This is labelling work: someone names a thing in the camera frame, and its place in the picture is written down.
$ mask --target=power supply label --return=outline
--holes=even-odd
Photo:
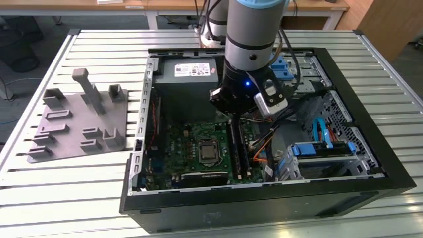
[[[178,63],[174,65],[174,77],[209,76],[210,65],[208,63]]]

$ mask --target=motherboard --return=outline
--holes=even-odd
[[[233,176],[226,122],[169,125],[165,136],[164,159],[150,160],[150,176],[146,176],[148,190],[181,187],[244,184],[262,182],[258,163],[250,165],[250,174]],[[254,138],[253,123],[242,122],[245,145]],[[204,177],[210,177],[210,184]]]

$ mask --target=metal table slat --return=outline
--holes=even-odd
[[[293,47],[325,47],[374,119],[381,133],[417,187],[404,194],[384,198],[338,218],[292,221],[273,226],[214,229],[184,234],[186,237],[370,237],[421,234],[423,202],[423,115],[420,102],[392,74],[370,46],[350,31],[288,31]],[[70,78],[77,67],[86,67],[89,80],[98,90],[120,83],[129,90],[126,134],[134,133],[137,106],[148,48],[194,48],[197,38],[190,30],[81,30],[67,38],[73,42],[55,64],[47,88],[63,93],[80,92]],[[43,105],[35,103],[27,123],[15,137],[1,170],[0,234],[1,237],[117,238],[145,235],[134,221],[118,214],[118,198],[125,160],[129,151],[29,164],[21,155],[30,147]],[[126,147],[133,146],[128,137]],[[31,213],[25,218],[19,214]]]

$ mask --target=gray fixture base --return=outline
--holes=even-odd
[[[84,93],[63,96],[58,89],[45,91],[46,107],[26,153],[29,163],[124,149],[128,91],[110,85],[108,91],[97,93],[105,112],[100,115]]]

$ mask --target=green circuit board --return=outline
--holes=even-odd
[[[253,130],[249,122],[241,124],[244,142],[253,140]],[[218,161],[201,163],[200,149],[204,142],[217,144]],[[258,164],[252,166],[250,175],[237,179],[232,175],[232,161],[228,148],[225,123],[192,123],[168,127],[165,139],[164,169],[156,173],[150,181],[153,190],[170,189],[172,175],[192,172],[228,172],[228,184],[262,182],[262,169]]]

